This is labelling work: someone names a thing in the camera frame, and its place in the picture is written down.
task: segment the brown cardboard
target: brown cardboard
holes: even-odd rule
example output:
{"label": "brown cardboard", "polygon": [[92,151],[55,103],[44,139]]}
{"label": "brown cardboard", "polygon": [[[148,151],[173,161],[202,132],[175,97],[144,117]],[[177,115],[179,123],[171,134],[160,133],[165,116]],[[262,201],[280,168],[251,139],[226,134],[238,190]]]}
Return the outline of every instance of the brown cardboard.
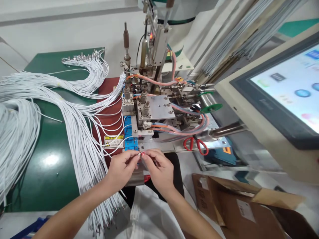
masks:
{"label": "brown cardboard", "polygon": [[286,239],[285,233],[293,239],[318,239],[305,218],[293,211],[302,196],[213,176],[192,177],[198,209],[221,226],[227,239]]}
{"label": "brown cardboard", "polygon": [[288,194],[266,188],[262,188],[252,199],[252,201],[256,203],[291,210],[295,210],[304,200],[305,198],[300,195]]}

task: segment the white label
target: white label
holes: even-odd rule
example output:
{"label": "white label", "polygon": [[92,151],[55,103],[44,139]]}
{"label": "white label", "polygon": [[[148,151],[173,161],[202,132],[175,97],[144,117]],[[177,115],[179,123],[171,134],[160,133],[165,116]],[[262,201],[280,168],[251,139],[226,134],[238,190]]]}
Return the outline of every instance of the white label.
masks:
{"label": "white label", "polygon": [[207,179],[206,178],[200,178],[199,181],[202,184],[202,188],[208,190]]}
{"label": "white label", "polygon": [[238,204],[238,207],[239,207],[240,214],[244,218],[247,218],[248,220],[251,220],[254,223],[256,223],[254,215],[253,215],[253,212],[252,212],[252,209],[250,208],[249,203],[237,199],[237,204]]}
{"label": "white label", "polygon": [[124,148],[124,135],[110,135],[104,137],[104,148]]}

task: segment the scissors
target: scissors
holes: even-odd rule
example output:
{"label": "scissors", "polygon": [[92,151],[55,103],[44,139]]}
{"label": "scissors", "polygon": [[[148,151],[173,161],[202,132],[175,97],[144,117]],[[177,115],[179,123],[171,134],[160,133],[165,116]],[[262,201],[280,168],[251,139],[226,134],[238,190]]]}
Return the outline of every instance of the scissors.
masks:
{"label": "scissors", "polygon": [[[184,148],[187,150],[187,151],[192,151],[193,150],[193,146],[194,146],[194,140],[196,140],[196,144],[197,144],[197,148],[199,149],[199,153],[203,156],[206,156],[208,154],[208,148],[206,146],[206,144],[198,139],[195,135],[193,135],[192,137],[189,137],[187,139],[184,140]],[[187,142],[190,141],[190,146],[189,148],[187,147]],[[204,148],[206,149],[206,153],[203,153],[202,152],[202,149],[200,148],[200,145],[203,145]]]}

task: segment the person's left hand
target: person's left hand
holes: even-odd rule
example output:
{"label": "person's left hand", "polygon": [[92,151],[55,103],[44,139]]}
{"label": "person's left hand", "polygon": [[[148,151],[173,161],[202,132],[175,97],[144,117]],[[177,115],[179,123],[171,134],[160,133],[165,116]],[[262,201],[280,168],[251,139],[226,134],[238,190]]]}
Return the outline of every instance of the person's left hand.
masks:
{"label": "person's left hand", "polygon": [[139,151],[127,150],[115,155],[111,159],[109,170],[101,181],[112,193],[120,191],[130,180],[137,162],[140,159]]}

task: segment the green workbench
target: green workbench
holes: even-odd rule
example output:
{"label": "green workbench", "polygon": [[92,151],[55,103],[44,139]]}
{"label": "green workbench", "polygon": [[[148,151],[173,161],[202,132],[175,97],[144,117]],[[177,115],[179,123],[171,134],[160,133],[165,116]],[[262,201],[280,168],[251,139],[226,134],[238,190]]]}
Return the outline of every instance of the green workbench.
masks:
{"label": "green workbench", "polygon": [[[37,54],[25,68],[25,71],[52,73],[76,69],[65,66],[61,59],[74,55],[92,54],[93,49],[62,51]],[[83,80],[89,73],[76,70],[54,74],[53,76],[67,80]],[[91,105],[96,100],[88,99],[70,91],[55,88],[64,99],[82,105]],[[58,106],[35,100],[41,113],[49,117],[63,120]],[[41,118],[41,130],[36,148],[25,170],[23,177],[15,188],[7,195],[6,212],[25,211],[57,211],[79,196],[75,178],[73,161],[64,122],[46,117]]]}

